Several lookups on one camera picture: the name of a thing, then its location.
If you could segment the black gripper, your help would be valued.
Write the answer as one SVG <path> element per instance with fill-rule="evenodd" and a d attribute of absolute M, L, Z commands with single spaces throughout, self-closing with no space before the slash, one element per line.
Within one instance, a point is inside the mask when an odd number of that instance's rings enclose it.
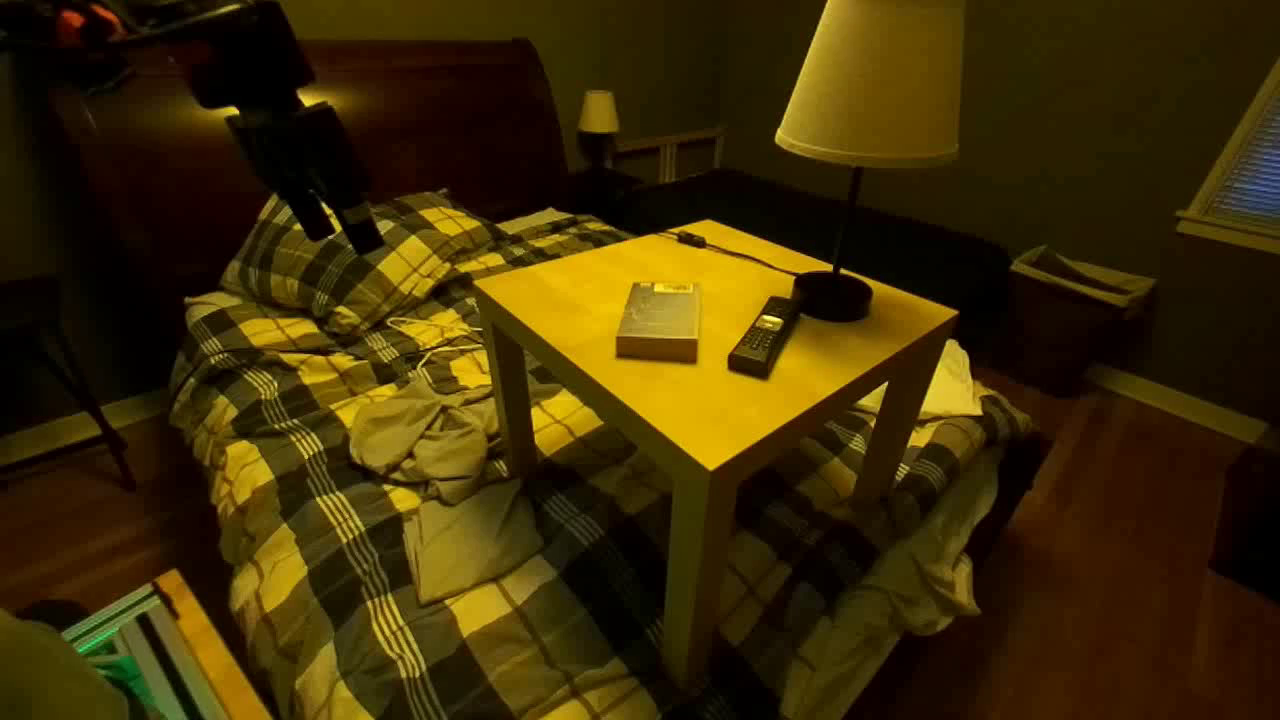
<path fill-rule="evenodd" d="M 326 242 L 332 211 L 340 211 L 354 251 L 383 245 L 362 204 L 362 165 L 332 106 L 238 112 L 226 128 L 251 172 L 292 208 L 309 242 Z"/>

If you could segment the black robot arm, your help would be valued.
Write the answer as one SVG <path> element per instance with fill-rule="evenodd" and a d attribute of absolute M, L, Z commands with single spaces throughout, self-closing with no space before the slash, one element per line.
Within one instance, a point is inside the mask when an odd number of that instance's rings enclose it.
<path fill-rule="evenodd" d="M 344 122 L 303 99 L 316 74 L 279 0 L 0 0 L 0 37 L 77 87 L 112 87 L 133 52 L 163 47 L 200 108 L 226 108 L 251 172 L 310 242 L 383 245 Z"/>

